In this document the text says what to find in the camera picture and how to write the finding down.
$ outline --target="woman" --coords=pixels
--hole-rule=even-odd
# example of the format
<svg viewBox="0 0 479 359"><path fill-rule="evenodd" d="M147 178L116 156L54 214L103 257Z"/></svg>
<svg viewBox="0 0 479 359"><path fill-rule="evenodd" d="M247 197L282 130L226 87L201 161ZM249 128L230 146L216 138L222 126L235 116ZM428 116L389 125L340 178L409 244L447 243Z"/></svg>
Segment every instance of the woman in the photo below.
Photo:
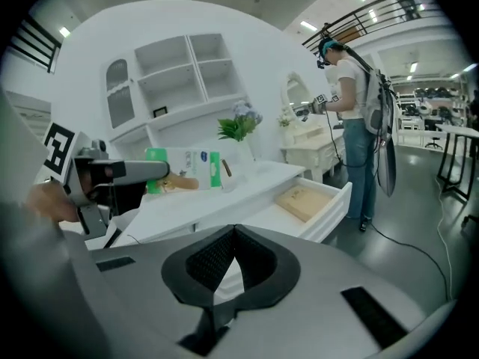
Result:
<svg viewBox="0 0 479 359"><path fill-rule="evenodd" d="M341 112L344 124L344 144L348 180L353 184L348 218L359 221L359 229L365 231L366 223L374 216L376 183L374 182L374 148L376 136L366 130L359 104L366 102L366 72L358 61L350 56L346 47L330 37L321 40L320 56L335 65L341 99L328 102L327 111Z"/></svg>

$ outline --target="black railing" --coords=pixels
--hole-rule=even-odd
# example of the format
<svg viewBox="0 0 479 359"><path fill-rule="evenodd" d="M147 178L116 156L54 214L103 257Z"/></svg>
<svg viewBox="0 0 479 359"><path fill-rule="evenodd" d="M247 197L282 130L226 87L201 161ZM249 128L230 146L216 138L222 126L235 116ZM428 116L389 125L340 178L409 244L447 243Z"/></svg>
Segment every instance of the black railing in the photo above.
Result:
<svg viewBox="0 0 479 359"><path fill-rule="evenodd" d="M11 38L10 47L45 66L50 73L61 43L31 16L27 16Z"/></svg>
<svg viewBox="0 0 479 359"><path fill-rule="evenodd" d="M331 24L326 23L302 45L316 55L317 46L325 36L348 43L402 22L438 16L443 14L434 0L376 0Z"/></svg>

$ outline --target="potted plant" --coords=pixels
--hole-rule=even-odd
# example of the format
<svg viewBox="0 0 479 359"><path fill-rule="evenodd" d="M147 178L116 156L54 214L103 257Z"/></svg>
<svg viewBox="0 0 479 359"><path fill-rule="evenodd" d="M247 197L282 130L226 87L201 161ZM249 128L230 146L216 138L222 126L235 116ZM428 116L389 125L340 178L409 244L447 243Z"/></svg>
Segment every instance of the potted plant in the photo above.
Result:
<svg viewBox="0 0 479 359"><path fill-rule="evenodd" d="M281 114L278 117L278 123L281 127L282 144L289 147L294 144L294 137L289 129L289 125L293 122L290 108L281 108Z"/></svg>
<svg viewBox="0 0 479 359"><path fill-rule="evenodd" d="M220 140L233 139L238 142L239 163L245 177L251 178L255 174L254 158L251 154L246 136L256 129L263 116L253 106L244 100L233 105L234 119L224 118L218 120L218 135Z"/></svg>

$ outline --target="open drawer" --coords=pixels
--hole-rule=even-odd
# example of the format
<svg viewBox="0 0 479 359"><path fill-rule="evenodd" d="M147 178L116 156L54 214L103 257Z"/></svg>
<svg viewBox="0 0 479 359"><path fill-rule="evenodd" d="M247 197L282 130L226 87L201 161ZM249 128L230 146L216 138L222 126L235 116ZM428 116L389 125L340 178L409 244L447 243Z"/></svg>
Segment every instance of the open drawer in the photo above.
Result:
<svg viewBox="0 0 479 359"><path fill-rule="evenodd" d="M275 203L275 199L289 188L302 185L328 195L329 202L309 221L304 222ZM224 224L244 224L279 233L322 242L347 214L350 206L352 184L347 183L342 189L333 188L309 179L295 177L262 195L251 199L238 208L216 213L198 222L196 230ZM243 291L240 266L233 261L220 284L216 295L221 300L228 300Z"/></svg>

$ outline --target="white dresser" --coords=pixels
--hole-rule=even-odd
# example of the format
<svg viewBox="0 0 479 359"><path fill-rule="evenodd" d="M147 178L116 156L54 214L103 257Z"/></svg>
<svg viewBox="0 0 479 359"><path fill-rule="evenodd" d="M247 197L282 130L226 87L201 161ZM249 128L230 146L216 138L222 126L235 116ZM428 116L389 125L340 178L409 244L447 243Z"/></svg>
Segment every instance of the white dresser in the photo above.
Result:
<svg viewBox="0 0 479 359"><path fill-rule="evenodd" d="M338 155L344 161L346 156L343 131L343 129L333 129L332 138L335 140ZM332 175L334 166L339 163L329 129L325 129L324 133L307 141L281 149L285 152L288 164L304 166L306 170L311 171L312 179L316 182L323 182L323 174L327 171Z"/></svg>

